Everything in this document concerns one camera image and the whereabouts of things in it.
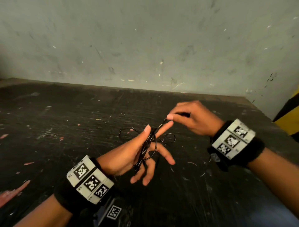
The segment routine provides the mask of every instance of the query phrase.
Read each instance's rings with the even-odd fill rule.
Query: device on wrist
[[[114,185],[95,158],[85,156],[54,190],[58,202],[71,213],[95,207]]]
[[[263,141],[256,137],[239,119],[227,121],[211,137],[208,152],[222,171],[228,171],[231,165],[246,166],[256,159],[265,148]]]

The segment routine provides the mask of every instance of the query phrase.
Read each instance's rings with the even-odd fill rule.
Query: left hand
[[[156,133],[156,138],[166,132],[169,128],[173,126],[173,121],[170,121],[163,125],[159,131]],[[147,125],[142,133],[140,133],[135,138],[124,143],[123,145],[109,151],[108,153],[97,158],[97,161],[101,165],[103,171],[108,175],[123,175],[129,171],[133,165],[138,161],[139,150],[142,144],[146,141],[151,131],[151,127]],[[148,148],[147,153],[144,158],[148,158],[148,151],[155,149],[155,143],[151,143],[150,148]],[[169,164],[174,165],[175,161],[169,151],[160,143],[157,143],[157,150]],[[148,185],[150,180],[154,176],[155,171],[155,161],[150,158],[145,161],[147,165],[147,174],[143,178],[142,183],[144,186]],[[131,178],[131,183],[138,181],[145,172],[145,167],[141,164],[139,171],[135,176]]]

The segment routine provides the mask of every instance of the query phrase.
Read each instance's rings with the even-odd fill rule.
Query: yellow and black stripe
[[[299,86],[273,121],[299,142]]]

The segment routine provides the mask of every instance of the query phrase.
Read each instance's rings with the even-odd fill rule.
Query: hand
[[[184,117],[176,113],[186,112],[190,117]],[[213,137],[223,126],[224,122],[209,111],[200,101],[179,102],[167,115],[168,120],[187,126],[198,135]]]
[[[173,126],[173,121],[170,121],[163,125],[156,133],[156,138],[166,132],[169,128],[171,128],[171,126]],[[133,167],[133,165],[137,163],[141,146],[148,138],[150,131],[151,127],[147,125],[144,131],[137,137],[98,157],[97,161],[101,165],[103,171],[108,175],[123,175],[124,173],[129,171]],[[152,151],[154,149],[155,143],[151,143],[144,158],[148,158],[148,151]],[[156,151],[158,151],[169,162],[169,164],[175,164],[172,155],[162,144],[157,143]],[[146,160],[145,163],[147,165],[147,174],[142,180],[144,186],[148,185],[150,180],[153,178],[156,165],[155,161],[152,158]],[[142,177],[144,172],[145,167],[143,164],[141,164],[139,171],[135,176],[131,178],[130,182],[133,184],[138,181]]]

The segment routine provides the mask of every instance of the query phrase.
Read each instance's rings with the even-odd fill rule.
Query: gray wall
[[[245,96],[270,118],[299,84],[297,0],[2,0],[0,33],[3,78]]]

